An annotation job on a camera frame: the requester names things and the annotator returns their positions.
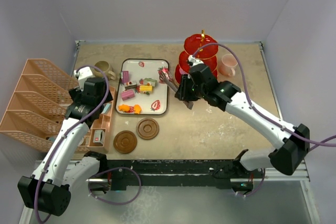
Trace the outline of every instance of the red tiered cake stand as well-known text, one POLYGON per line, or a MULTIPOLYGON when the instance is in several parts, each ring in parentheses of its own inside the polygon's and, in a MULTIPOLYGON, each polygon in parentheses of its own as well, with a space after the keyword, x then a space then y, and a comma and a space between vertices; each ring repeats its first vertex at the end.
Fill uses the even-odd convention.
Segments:
MULTIPOLYGON (((199 47, 212 43, 217 42, 209 35, 204 34, 204 30, 202 30, 201 34, 194 34, 184 41, 184 50, 180 53, 179 63, 175 69, 175 79, 178 83, 181 82, 181 76, 184 73, 189 73, 190 66, 187 63, 189 55, 192 55, 199 47)), ((204 64, 208 65, 217 78, 217 57, 216 53, 218 52, 217 45, 208 46, 201 51, 198 52, 196 58, 202 60, 204 64)))

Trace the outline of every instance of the gray wall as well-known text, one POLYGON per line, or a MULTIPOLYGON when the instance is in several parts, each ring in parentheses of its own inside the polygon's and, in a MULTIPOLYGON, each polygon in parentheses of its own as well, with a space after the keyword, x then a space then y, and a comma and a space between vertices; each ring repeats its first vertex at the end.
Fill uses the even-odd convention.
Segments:
MULTIPOLYGON (((26 59, 47 58, 65 71, 73 64, 75 42, 54 0, 0 0, 0 116, 26 59)), ((17 190, 38 153, 0 134, 1 223, 18 223, 23 202, 17 190)))
MULTIPOLYGON (((265 45, 285 119, 306 124, 317 141, 336 133, 335 40, 336 0, 289 0, 265 45)), ((318 147, 306 158, 324 223, 336 217, 335 151, 318 147)))
POLYGON ((56 0, 76 39, 265 40, 287 0, 56 0))

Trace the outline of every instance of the brown round coaster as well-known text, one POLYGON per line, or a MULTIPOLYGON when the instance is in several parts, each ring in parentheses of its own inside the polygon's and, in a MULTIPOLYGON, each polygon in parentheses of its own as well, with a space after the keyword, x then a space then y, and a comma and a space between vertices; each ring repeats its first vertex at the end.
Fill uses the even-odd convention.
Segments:
POLYGON ((132 152, 135 149, 137 143, 137 136, 131 131, 121 131, 115 136, 113 140, 114 148, 122 154, 132 152))
POLYGON ((136 133, 145 140, 153 139, 159 133, 159 124, 152 118, 144 118, 136 126, 136 133))

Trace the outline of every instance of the pink cup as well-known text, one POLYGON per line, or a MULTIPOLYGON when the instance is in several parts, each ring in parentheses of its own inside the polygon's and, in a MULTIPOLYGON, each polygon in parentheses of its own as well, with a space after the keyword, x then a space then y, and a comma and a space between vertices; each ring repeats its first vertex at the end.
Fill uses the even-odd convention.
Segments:
POLYGON ((236 67, 238 62, 236 58, 231 54, 222 56, 222 60, 219 64, 218 70, 224 76, 233 77, 236 75, 236 67))

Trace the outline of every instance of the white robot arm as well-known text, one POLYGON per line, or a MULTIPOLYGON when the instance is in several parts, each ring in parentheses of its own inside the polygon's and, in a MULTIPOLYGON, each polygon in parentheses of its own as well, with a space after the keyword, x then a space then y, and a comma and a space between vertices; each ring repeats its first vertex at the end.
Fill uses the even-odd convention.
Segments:
POLYGON ((272 115, 253 101, 250 105, 246 94, 239 87, 229 81, 218 82, 209 67, 201 60, 193 56, 189 56, 188 60, 191 65, 189 74, 182 75, 175 97, 187 102, 203 98, 209 105, 240 118, 272 144, 272 148, 264 150, 245 150, 239 157, 244 169, 251 171, 274 167, 283 174, 292 175, 309 151, 309 143, 298 139, 293 133, 309 138, 309 129, 303 124, 295 127, 272 115), (266 120, 265 116, 279 122, 282 128, 266 120))
POLYGON ((18 183, 26 207, 36 208, 34 203, 37 202, 38 210, 55 216, 62 215, 68 207, 72 190, 107 166, 105 155, 89 152, 66 172, 78 144, 99 118, 103 104, 113 99, 107 80, 94 77, 89 67, 80 69, 75 76, 79 87, 69 90, 73 103, 67 108, 58 136, 32 175, 21 177, 18 183))

